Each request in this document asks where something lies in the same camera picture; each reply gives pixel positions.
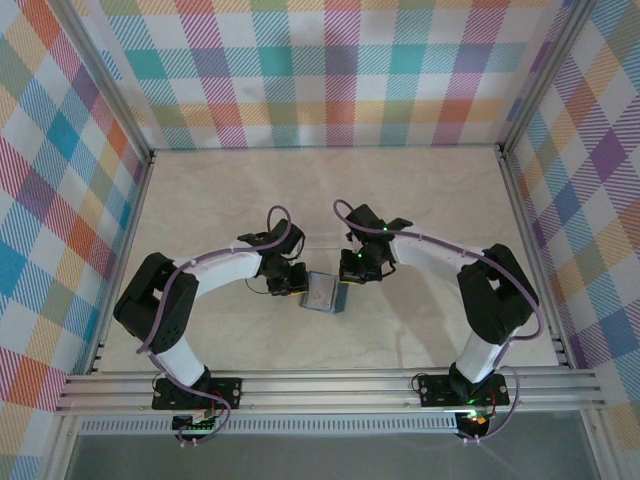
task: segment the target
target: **plaid wall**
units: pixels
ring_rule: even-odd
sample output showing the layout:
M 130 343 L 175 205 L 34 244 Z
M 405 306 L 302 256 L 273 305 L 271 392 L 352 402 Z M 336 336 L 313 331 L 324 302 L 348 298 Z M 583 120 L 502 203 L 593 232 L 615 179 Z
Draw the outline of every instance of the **plaid wall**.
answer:
M 581 367 L 640 478 L 640 0 L 600 0 L 515 149 Z
M 506 140 L 511 127 L 513 126 L 513 120 L 520 114 L 522 103 L 533 90 L 541 69 L 547 63 L 549 56 L 553 53 L 553 44 L 562 32 L 562 27 L 566 24 L 569 14 L 571 13 L 571 9 L 576 4 L 576 1 L 578 0 L 562 0 L 562 5 L 554 18 L 551 27 L 547 30 L 547 34 L 544 37 L 544 41 L 540 46 L 540 50 L 538 50 L 535 60 L 531 64 L 531 68 L 529 69 L 524 85 L 522 85 L 518 96 L 511 106 L 511 110 L 509 110 L 507 120 L 504 122 L 500 135 L 498 136 L 497 141 L 499 143 L 503 143 Z
M 0 479 L 79 373 L 142 162 L 44 0 L 0 0 Z
M 74 4 L 150 143 L 193 149 L 494 143 L 561 2 Z

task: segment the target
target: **plaid fabric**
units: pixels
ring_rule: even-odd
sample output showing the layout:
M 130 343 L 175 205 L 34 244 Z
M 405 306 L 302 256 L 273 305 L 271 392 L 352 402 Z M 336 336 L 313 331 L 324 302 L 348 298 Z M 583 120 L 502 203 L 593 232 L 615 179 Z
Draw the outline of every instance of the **plaid fabric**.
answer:
M 513 127 L 513 120 L 520 114 L 520 109 L 522 108 L 522 103 L 529 96 L 533 87 L 538 80 L 538 76 L 540 74 L 540 70 L 547 63 L 549 56 L 553 52 L 553 44 L 558 39 L 558 36 L 562 32 L 562 27 L 567 22 L 569 18 L 569 13 L 571 12 L 571 8 L 573 8 L 574 4 L 577 0 L 563 0 L 562 6 L 558 13 L 556 14 L 555 19 L 553 20 L 553 24 L 551 28 L 547 31 L 547 34 L 544 38 L 544 42 L 542 42 L 542 46 L 536 55 L 533 64 L 527 74 L 527 78 L 524 82 L 524 85 L 520 89 L 518 93 L 518 97 L 515 102 L 511 106 L 511 110 L 509 110 L 509 114 L 507 115 L 507 120 L 504 122 L 502 127 L 502 131 L 498 137 L 498 142 L 503 143 L 507 138 L 507 135 L 511 131 Z
M 640 1 L 602 0 L 515 150 L 581 367 L 640 478 Z
M 557 8 L 550 0 L 74 3 L 150 143 L 171 149 L 493 143 L 539 20 Z
M 0 11 L 0 479 L 30 479 L 142 162 L 45 1 Z

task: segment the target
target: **metal strip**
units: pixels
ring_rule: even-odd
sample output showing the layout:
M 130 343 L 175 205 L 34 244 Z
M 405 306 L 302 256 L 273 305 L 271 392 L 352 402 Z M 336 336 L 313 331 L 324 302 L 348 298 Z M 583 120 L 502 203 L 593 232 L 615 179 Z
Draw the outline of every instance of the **metal strip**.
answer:
M 516 225 L 520 231 L 520 238 L 522 238 L 527 260 L 531 266 L 533 280 L 540 298 L 540 306 L 542 307 L 547 322 L 549 323 L 551 333 L 558 335 L 560 341 L 565 346 L 564 354 L 566 356 L 566 363 L 568 363 L 570 367 L 576 368 L 577 364 L 575 357 L 573 356 L 571 349 L 566 348 L 569 338 L 560 320 L 560 311 L 556 304 L 555 297 L 553 296 L 549 279 L 544 271 L 542 254 L 530 228 L 531 222 L 524 208 L 524 197 L 518 188 L 518 183 L 513 170 L 511 169 L 509 162 L 506 161 L 504 151 L 500 149 L 499 145 L 495 146 L 495 150 L 496 157 L 498 158 L 498 164 L 500 166 L 500 173 L 502 174 L 507 194 L 509 196 L 509 201 L 511 202 L 513 215 L 516 219 Z
M 133 67 L 129 63 L 127 56 L 120 45 L 120 42 L 111 27 L 109 18 L 104 11 L 100 0 L 84 0 L 84 5 L 89 13 L 89 17 L 96 28 L 96 32 L 100 35 L 105 47 L 109 50 L 111 58 L 115 62 L 122 76 L 122 84 L 125 86 L 125 99 L 128 99 L 132 105 L 136 105 L 140 113 L 147 123 L 147 135 L 154 148 L 167 148 L 167 140 L 164 136 L 158 119 L 156 118 L 147 95 L 142 91 L 140 82 L 138 81 Z
M 603 479 L 635 479 L 634 474 L 629 471 L 627 462 L 619 456 L 621 449 L 614 448 L 617 440 L 610 425 L 608 412 L 585 410 L 582 412 L 582 420 L 600 476 Z
M 107 334 L 109 333 L 109 326 L 111 325 L 111 319 L 113 317 L 112 312 L 118 300 L 120 285 L 122 284 L 122 278 L 124 277 L 124 270 L 129 260 L 131 246 L 133 245 L 133 239 L 138 228 L 140 215 L 142 214 L 142 206 L 144 205 L 144 199 L 147 196 L 147 191 L 149 190 L 149 182 L 151 181 L 153 166 L 154 163 L 152 161 L 151 163 L 145 164 L 143 167 L 142 177 L 140 179 L 140 189 L 135 200 L 135 205 L 131 211 L 131 217 L 127 222 L 125 238 L 122 244 L 122 250 L 118 256 L 115 274 L 111 281 L 111 285 L 109 286 L 109 291 L 107 292 L 107 300 L 104 303 L 102 312 L 100 313 L 100 318 L 98 319 L 96 333 L 93 335 L 89 346 L 89 356 L 87 357 L 87 362 L 84 367 L 84 372 L 86 372 L 87 375 L 94 371 L 93 365 L 96 361 L 98 350 L 100 349 L 100 345 L 104 345 L 104 342 L 107 339 Z
M 82 419 L 79 435 L 166 435 L 172 415 L 107 415 Z M 189 430 L 192 434 L 208 430 Z M 407 415 L 246 415 L 234 414 L 225 434 L 371 435 L 457 432 L 452 413 Z
M 514 72 L 511 81 L 509 82 L 509 86 L 504 92 L 502 106 L 498 110 L 498 115 L 491 125 L 491 130 L 489 131 L 489 135 L 487 139 L 489 141 L 499 141 L 500 134 L 504 130 L 505 123 L 509 116 L 509 112 L 513 107 L 513 104 L 518 99 L 520 92 L 522 91 L 522 87 L 524 86 L 527 78 L 529 76 L 529 72 L 531 71 L 531 67 L 533 66 L 540 49 L 546 39 L 547 33 L 551 29 L 553 22 L 555 21 L 560 9 L 562 8 L 562 2 L 547 2 L 546 7 L 544 8 L 544 13 L 540 20 L 538 20 L 538 24 L 536 25 L 535 32 L 529 39 L 527 49 L 520 60 L 520 65 L 518 69 Z
M 79 426 L 78 417 L 53 417 L 43 449 L 43 459 L 36 475 L 38 480 L 65 478 Z
M 133 113 L 73 6 L 68 0 L 50 0 L 48 3 L 138 154 L 143 158 L 152 158 L 151 145 L 140 130 Z
M 470 406 L 421 408 L 411 388 L 416 373 L 441 374 L 444 369 L 347 370 L 334 372 L 222 372 L 216 376 L 243 378 L 237 413 L 256 414 L 414 414 L 460 412 Z M 519 410 L 580 410 L 604 406 L 593 372 L 562 367 L 519 369 Z M 65 415 L 157 415 L 151 409 L 151 381 L 147 374 L 95 374 L 69 377 L 58 404 Z M 515 379 L 505 374 L 513 397 Z M 506 411 L 509 407 L 499 407 Z
M 522 135 L 524 135 L 529 122 L 555 79 L 560 67 L 562 67 L 565 58 L 582 31 L 582 27 L 589 19 L 596 3 L 598 3 L 598 0 L 575 0 L 567 22 L 562 27 L 560 35 L 558 35 L 558 38 L 551 47 L 551 54 L 540 70 L 540 74 L 534 83 L 532 91 L 529 92 L 524 99 L 522 107 L 520 107 L 517 116 L 514 118 L 511 130 L 507 134 L 504 142 L 504 151 L 507 155 L 513 152 L 513 148 L 518 144 Z

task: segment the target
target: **gray floor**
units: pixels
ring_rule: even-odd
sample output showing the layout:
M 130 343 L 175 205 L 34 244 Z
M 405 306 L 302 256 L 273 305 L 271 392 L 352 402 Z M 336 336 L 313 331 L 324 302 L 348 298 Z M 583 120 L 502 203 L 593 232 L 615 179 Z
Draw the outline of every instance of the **gray floor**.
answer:
M 84 436 L 67 480 L 598 478 L 577 412 L 516 414 L 480 447 L 460 442 L 450 434 L 221 435 L 181 449 L 170 436 Z

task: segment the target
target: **vent grille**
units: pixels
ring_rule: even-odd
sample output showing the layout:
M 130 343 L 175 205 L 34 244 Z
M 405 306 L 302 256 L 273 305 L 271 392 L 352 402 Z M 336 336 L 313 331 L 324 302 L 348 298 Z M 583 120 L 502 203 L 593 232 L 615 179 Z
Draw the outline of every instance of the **vent grille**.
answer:
M 99 416 L 84 419 L 81 435 L 153 435 L 174 433 L 171 416 Z M 395 415 L 243 415 L 236 413 L 227 434 L 374 434 L 448 433 L 456 429 L 453 413 Z M 190 429 L 189 433 L 207 433 Z

